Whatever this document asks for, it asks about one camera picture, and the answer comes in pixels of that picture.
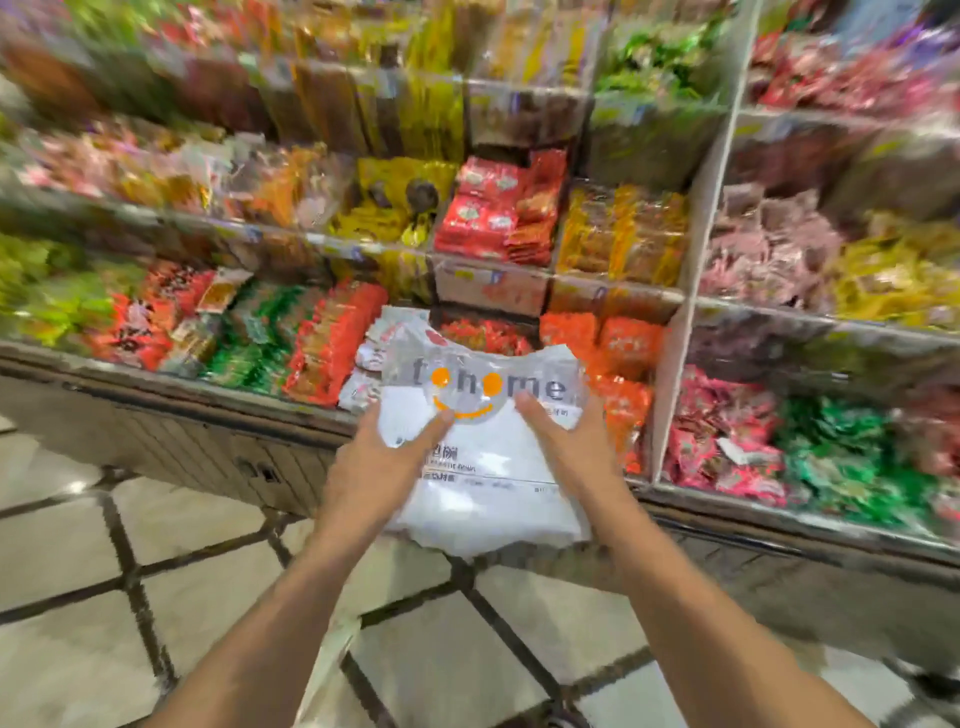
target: tiled floor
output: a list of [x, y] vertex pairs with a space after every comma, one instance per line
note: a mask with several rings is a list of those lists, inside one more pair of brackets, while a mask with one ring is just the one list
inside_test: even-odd
[[[310, 528], [146, 478], [117, 483], [26, 435], [0, 435], [0, 725], [136, 724]], [[743, 561], [723, 558], [720, 571]], [[596, 728], [684, 725], [622, 596], [505, 566], [474, 570], [381, 538], [334, 622], [318, 661], [331, 667], [318, 671], [326, 679], [304, 725], [518, 726], [558, 697]], [[884, 665], [789, 644], [872, 721], [908, 715], [910, 691]], [[920, 713], [889, 725], [948, 724]]]

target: finger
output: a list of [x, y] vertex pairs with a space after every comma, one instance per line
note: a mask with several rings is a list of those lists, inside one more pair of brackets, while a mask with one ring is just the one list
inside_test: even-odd
[[367, 411], [363, 413], [360, 421], [357, 423], [356, 439], [361, 442], [369, 440], [380, 440], [380, 432], [377, 429], [377, 423], [380, 421], [380, 402], [372, 402]]
[[453, 410], [444, 410], [428, 422], [420, 434], [404, 445], [403, 448], [409, 450], [418, 461], [426, 460], [427, 455], [433, 452], [433, 448], [440, 444], [440, 441], [453, 426], [455, 420], [456, 415]]
[[530, 429], [537, 435], [537, 439], [542, 444], [544, 441], [552, 441], [563, 430], [555, 423], [543, 405], [537, 401], [529, 392], [520, 392], [514, 397], [516, 411], [523, 416], [523, 419], [530, 426]]
[[589, 429], [597, 426], [606, 426], [604, 422], [603, 400], [591, 392], [587, 397], [587, 403], [584, 404], [580, 419], [573, 429]]

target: white plastic bag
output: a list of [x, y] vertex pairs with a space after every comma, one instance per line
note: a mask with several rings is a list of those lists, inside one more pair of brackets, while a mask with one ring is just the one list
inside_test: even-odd
[[389, 528], [457, 556], [589, 538], [584, 514], [561, 493], [513, 402], [526, 390], [558, 423], [576, 424], [586, 388], [567, 347], [485, 354], [412, 323], [387, 352], [383, 384], [379, 430], [391, 447], [417, 437], [441, 409], [457, 413]]

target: clear plastic packaging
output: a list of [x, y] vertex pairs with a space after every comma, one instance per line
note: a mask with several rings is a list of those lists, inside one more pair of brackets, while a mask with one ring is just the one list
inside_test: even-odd
[[389, 528], [465, 557], [519, 541], [559, 547], [589, 538], [513, 402], [523, 389], [561, 425], [576, 424], [586, 390], [567, 347], [483, 354], [411, 323], [388, 351], [383, 384], [379, 430], [390, 447], [416, 438], [438, 411], [457, 416]]
[[580, 9], [509, 12], [469, 81], [474, 145], [536, 147], [579, 137], [606, 16]]

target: white floor tile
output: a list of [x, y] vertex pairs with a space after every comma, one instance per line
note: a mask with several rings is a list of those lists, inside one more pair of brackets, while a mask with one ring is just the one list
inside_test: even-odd
[[0, 627], [0, 674], [5, 726], [116, 728], [159, 698], [121, 592]]
[[626, 596], [508, 567], [483, 571], [476, 586], [561, 683], [647, 644]]
[[459, 593], [363, 630], [351, 653], [398, 728], [487, 728], [546, 698]]
[[[292, 553], [298, 553], [312, 530], [312, 521], [296, 522], [284, 531], [283, 543]], [[443, 584], [449, 578], [450, 563], [438, 551], [381, 536], [344, 585], [331, 623], [354, 619], [371, 609]]]
[[684, 716], [656, 663], [583, 698], [578, 707], [593, 728], [684, 728]]
[[832, 647], [825, 654], [827, 666], [820, 676], [874, 723], [910, 699], [906, 683], [883, 663]]
[[138, 564], [182, 556], [263, 525], [260, 509], [232, 498], [138, 477], [113, 491]]
[[254, 544], [144, 579], [177, 674], [193, 669], [281, 572], [274, 550]]
[[93, 498], [0, 521], [0, 610], [120, 575], [103, 512]]
[[41, 448], [29, 435], [0, 435], [0, 509], [83, 490], [100, 469]]
[[373, 728], [360, 698], [339, 667], [333, 670], [297, 728]]

